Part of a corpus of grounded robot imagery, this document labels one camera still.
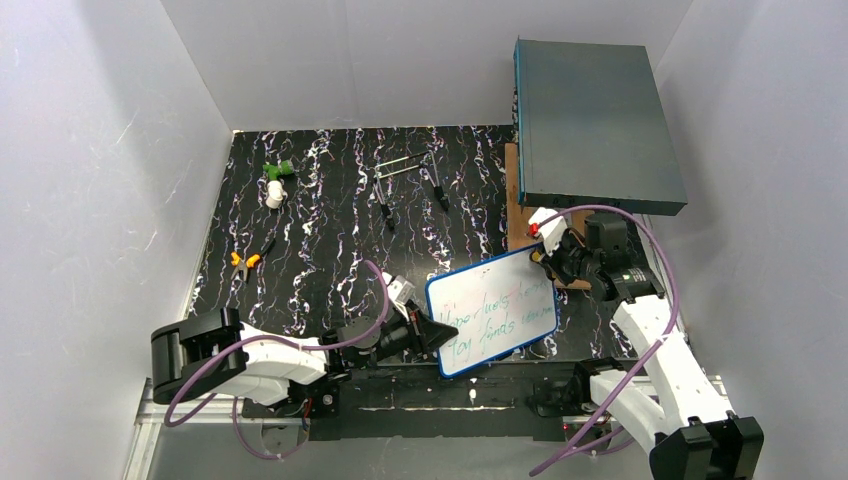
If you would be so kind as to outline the blue framed whiteboard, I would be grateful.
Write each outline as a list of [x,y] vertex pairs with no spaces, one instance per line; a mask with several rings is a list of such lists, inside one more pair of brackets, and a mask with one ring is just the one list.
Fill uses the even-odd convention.
[[428,280],[430,318],[457,329],[438,349],[442,377],[466,373],[557,330],[556,288],[531,260],[534,250],[527,246]]

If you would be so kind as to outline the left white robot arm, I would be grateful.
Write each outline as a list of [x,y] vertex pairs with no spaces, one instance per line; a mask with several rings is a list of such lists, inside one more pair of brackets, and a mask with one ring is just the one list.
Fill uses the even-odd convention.
[[153,398],[168,405],[224,394],[276,406],[320,397],[352,370],[397,354],[429,360],[458,333],[413,301],[391,306],[382,323],[359,317],[310,338],[259,330],[236,309],[221,308],[152,333]]

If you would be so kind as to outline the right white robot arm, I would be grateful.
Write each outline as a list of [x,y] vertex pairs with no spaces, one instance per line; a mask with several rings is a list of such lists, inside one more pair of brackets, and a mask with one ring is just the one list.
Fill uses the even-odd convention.
[[557,460],[591,453],[603,437],[584,438],[611,415],[621,431],[647,453],[655,479],[751,479],[764,444],[752,417],[737,415],[708,379],[683,333],[667,288],[628,246],[628,223],[601,212],[585,218],[583,230],[564,215],[539,208],[528,222],[539,240],[531,260],[549,279],[582,280],[602,302],[613,302],[616,325],[639,359],[631,368],[614,358],[578,362],[569,380],[535,384],[529,405],[541,417],[589,415]]

